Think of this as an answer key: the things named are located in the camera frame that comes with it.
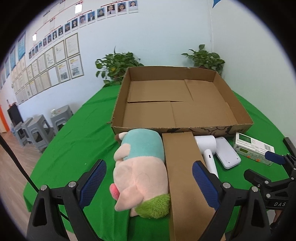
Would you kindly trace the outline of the left potted plant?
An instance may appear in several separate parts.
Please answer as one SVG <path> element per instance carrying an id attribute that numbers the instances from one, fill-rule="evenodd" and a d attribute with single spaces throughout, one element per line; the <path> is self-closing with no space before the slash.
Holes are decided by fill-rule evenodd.
<path id="1" fill-rule="evenodd" d="M 117 53 L 114 48 L 113 53 L 97 59 L 95 66 L 97 69 L 96 77 L 101 77 L 104 87 L 109 87 L 121 85 L 128 68 L 142 67 L 144 65 L 132 52 Z"/>

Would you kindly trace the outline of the grey plastic stool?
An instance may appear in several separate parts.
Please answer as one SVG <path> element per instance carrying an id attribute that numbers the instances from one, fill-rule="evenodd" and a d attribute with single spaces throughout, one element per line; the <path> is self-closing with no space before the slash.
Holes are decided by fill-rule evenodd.
<path id="1" fill-rule="evenodd" d="M 55 137 L 54 129 L 50 127 L 43 115 L 33 118 L 28 125 L 29 136 L 40 153 L 48 147 Z"/>
<path id="2" fill-rule="evenodd" d="M 51 122 L 53 125 L 53 129 L 55 134 L 57 134 L 62 127 L 69 121 L 71 116 L 73 116 L 73 112 L 69 105 L 62 106 L 61 108 L 55 109 L 56 115 L 51 114 Z"/>
<path id="3" fill-rule="evenodd" d="M 16 138 L 22 147 L 24 147 L 27 143 L 32 143 L 28 130 L 28 126 L 32 120 L 33 118 L 28 118 L 26 121 L 20 122 L 15 126 Z"/>

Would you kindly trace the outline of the portrait photo row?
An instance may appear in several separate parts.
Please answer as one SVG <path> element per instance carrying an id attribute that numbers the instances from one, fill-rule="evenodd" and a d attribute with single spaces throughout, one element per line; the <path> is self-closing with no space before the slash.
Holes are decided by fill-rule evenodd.
<path id="1" fill-rule="evenodd" d="M 93 9 L 85 10 L 84 1 L 58 1 L 42 15 L 42 24 L 32 36 L 33 46 L 28 52 L 28 58 L 33 60 L 43 49 L 65 35 L 95 21 L 113 16 L 138 12 L 138 1 L 112 1 Z M 58 16 L 71 9 L 74 16 L 61 24 L 56 23 Z"/>

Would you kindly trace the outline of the potted plant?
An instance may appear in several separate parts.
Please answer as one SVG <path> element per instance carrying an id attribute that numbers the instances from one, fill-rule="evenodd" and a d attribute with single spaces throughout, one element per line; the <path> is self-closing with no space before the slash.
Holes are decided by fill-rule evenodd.
<path id="1" fill-rule="evenodd" d="M 144 65 L 132 52 L 117 53 L 114 48 L 113 53 L 97 59 L 95 66 L 97 69 L 96 77 L 101 77 L 104 87 L 109 87 L 121 85 L 128 68 L 142 67 Z"/>
<path id="2" fill-rule="evenodd" d="M 192 53 L 182 53 L 182 56 L 190 59 L 194 63 L 194 67 L 205 68 L 216 71 L 218 74 L 222 74 L 225 61 L 221 59 L 219 54 L 215 52 L 209 52 L 205 49 L 205 44 L 200 44 L 199 49 L 189 49 Z"/>

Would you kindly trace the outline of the white rounded device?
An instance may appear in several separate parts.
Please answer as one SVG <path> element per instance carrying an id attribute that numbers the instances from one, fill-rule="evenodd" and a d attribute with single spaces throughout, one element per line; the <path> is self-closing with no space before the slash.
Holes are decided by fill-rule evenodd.
<path id="1" fill-rule="evenodd" d="M 224 137 L 217 137 L 216 156 L 225 169 L 231 169 L 240 164 L 241 159 Z"/>

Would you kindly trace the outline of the pink plush pig toy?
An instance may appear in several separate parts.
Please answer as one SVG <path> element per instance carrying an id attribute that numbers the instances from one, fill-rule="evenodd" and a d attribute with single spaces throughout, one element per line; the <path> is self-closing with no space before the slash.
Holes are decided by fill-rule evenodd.
<path id="1" fill-rule="evenodd" d="M 114 153 L 113 183 L 109 190 L 115 211 L 130 216 L 163 218 L 170 210 L 164 144 L 153 130 L 136 128 L 115 135 L 120 146 Z"/>

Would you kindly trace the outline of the blue wall poster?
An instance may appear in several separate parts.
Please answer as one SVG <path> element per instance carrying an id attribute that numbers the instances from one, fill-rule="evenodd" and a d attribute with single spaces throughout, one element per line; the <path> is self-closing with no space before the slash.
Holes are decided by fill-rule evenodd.
<path id="1" fill-rule="evenodd" d="M 26 52 L 26 33 L 23 34 L 18 39 L 18 60 L 21 60 Z"/>

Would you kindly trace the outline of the right potted plant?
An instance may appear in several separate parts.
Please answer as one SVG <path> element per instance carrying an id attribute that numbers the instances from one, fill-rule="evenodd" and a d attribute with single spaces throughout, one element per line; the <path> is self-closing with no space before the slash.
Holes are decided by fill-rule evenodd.
<path id="1" fill-rule="evenodd" d="M 219 54 L 215 52 L 209 52 L 205 49 L 205 44 L 200 44 L 199 49 L 189 49 L 192 53 L 182 53 L 182 56 L 190 59 L 194 63 L 194 67 L 205 68 L 216 71 L 218 74 L 222 74 L 225 61 L 221 59 Z"/>

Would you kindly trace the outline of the large open cardboard tray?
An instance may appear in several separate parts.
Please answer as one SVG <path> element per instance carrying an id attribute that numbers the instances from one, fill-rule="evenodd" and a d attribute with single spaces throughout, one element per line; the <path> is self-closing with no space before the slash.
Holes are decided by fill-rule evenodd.
<path id="1" fill-rule="evenodd" d="M 224 79 L 196 67 L 130 67 L 111 118 L 114 133 L 147 128 L 158 133 L 232 136 L 253 121 Z"/>

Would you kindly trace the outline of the white green medicine box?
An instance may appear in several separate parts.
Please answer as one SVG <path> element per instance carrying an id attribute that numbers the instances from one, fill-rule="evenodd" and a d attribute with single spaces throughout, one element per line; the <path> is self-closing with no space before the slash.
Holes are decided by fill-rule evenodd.
<path id="1" fill-rule="evenodd" d="M 242 133 L 236 133 L 233 148 L 238 154 L 256 162 L 265 164 L 266 166 L 271 166 L 273 164 L 272 161 L 265 158 L 265 153 L 267 151 L 274 153 L 274 147 L 255 138 Z"/>

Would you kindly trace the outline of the long brown cardboard box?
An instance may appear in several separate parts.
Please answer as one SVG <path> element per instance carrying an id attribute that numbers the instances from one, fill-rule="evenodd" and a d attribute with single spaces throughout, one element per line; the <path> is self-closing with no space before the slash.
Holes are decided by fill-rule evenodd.
<path id="1" fill-rule="evenodd" d="M 192 175 L 193 163 L 203 157 L 191 132 L 163 133 L 162 138 L 171 196 L 170 240 L 198 240 L 215 213 Z"/>

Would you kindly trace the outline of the white hair dryer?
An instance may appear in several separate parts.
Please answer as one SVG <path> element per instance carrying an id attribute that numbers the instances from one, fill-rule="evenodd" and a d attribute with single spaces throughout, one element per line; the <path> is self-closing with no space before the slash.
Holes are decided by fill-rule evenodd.
<path id="1" fill-rule="evenodd" d="M 215 174 L 217 177 L 218 172 L 214 161 L 214 154 L 216 152 L 216 139 L 214 136 L 195 136 L 195 141 L 199 147 L 199 150 L 203 156 L 204 162 L 208 171 Z"/>

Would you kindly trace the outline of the framed certificates on wall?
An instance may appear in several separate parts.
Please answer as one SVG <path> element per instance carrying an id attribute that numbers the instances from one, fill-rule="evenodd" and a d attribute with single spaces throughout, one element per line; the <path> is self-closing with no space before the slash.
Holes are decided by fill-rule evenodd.
<path id="1" fill-rule="evenodd" d="M 32 97 L 64 82 L 84 76 L 77 33 L 70 35 L 37 55 L 32 50 L 32 62 L 23 57 L 11 70 L 11 88 L 16 103 L 22 104 Z"/>

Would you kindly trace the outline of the black monitor screen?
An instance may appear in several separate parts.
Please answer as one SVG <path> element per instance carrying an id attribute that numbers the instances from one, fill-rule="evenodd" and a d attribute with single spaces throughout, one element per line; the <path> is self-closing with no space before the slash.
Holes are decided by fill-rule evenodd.
<path id="1" fill-rule="evenodd" d="M 13 126 L 23 123 L 23 118 L 19 112 L 18 106 L 16 103 L 12 104 L 8 109 L 8 114 L 11 119 Z"/>

